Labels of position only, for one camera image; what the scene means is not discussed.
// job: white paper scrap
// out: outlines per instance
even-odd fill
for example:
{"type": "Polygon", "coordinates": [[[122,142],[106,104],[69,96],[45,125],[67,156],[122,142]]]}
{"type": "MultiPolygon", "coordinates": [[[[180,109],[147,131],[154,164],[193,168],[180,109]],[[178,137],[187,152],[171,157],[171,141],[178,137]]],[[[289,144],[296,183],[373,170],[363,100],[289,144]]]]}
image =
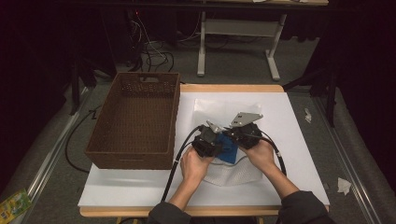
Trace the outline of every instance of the white paper scrap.
{"type": "Polygon", "coordinates": [[[312,120],[312,115],[309,112],[308,108],[305,109],[305,120],[308,121],[308,123],[311,123],[312,120]]]}
{"type": "Polygon", "coordinates": [[[338,177],[338,193],[344,192],[344,195],[347,195],[349,193],[350,186],[352,186],[351,183],[343,178],[338,177]]]}

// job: person's left hand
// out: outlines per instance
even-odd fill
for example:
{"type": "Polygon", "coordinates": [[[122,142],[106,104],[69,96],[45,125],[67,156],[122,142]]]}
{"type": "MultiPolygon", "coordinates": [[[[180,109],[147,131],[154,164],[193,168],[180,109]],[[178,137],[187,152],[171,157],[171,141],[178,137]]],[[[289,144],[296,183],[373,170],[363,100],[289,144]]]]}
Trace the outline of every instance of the person's left hand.
{"type": "Polygon", "coordinates": [[[201,158],[194,147],[189,147],[180,160],[184,181],[198,184],[205,178],[207,167],[214,157],[201,158]]]}

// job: person's right hand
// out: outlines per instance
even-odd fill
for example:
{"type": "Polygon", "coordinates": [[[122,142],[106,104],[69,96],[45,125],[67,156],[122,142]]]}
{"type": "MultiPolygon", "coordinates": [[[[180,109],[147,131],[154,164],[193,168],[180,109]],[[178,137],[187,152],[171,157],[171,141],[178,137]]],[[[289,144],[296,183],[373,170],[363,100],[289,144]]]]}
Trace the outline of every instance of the person's right hand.
{"type": "Polygon", "coordinates": [[[241,150],[247,154],[251,163],[264,173],[276,166],[274,161],[274,149],[264,140],[260,140],[259,144],[255,147],[250,149],[241,148],[241,150]]]}

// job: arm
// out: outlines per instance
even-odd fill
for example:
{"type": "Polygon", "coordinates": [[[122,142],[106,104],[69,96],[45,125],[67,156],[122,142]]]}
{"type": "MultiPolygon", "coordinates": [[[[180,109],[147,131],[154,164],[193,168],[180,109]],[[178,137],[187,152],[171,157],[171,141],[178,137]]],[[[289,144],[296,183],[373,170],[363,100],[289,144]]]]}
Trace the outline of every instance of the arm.
{"type": "Polygon", "coordinates": [[[207,167],[213,159],[201,158],[193,147],[187,149],[180,160],[183,180],[168,203],[159,203],[149,212],[148,223],[189,223],[191,217],[184,213],[184,209],[206,176],[207,167]]]}
{"type": "Polygon", "coordinates": [[[251,163],[261,170],[274,185],[282,207],[279,218],[282,223],[334,223],[323,203],[312,192],[300,191],[276,166],[274,150],[263,140],[251,149],[242,149],[251,163]]]}

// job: hand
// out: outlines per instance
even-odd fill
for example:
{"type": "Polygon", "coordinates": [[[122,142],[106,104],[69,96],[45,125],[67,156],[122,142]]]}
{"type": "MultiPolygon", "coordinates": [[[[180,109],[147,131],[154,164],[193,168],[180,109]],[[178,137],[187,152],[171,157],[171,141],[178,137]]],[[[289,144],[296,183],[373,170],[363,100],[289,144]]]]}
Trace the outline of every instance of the hand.
{"type": "Polygon", "coordinates": [[[259,144],[251,149],[241,148],[241,150],[247,154],[251,163],[263,173],[269,172],[270,169],[276,166],[274,161],[274,149],[264,140],[260,140],[259,144]]]}
{"type": "Polygon", "coordinates": [[[193,147],[189,147],[180,160],[183,180],[199,185],[205,178],[207,167],[213,160],[213,157],[201,158],[193,147]]]}

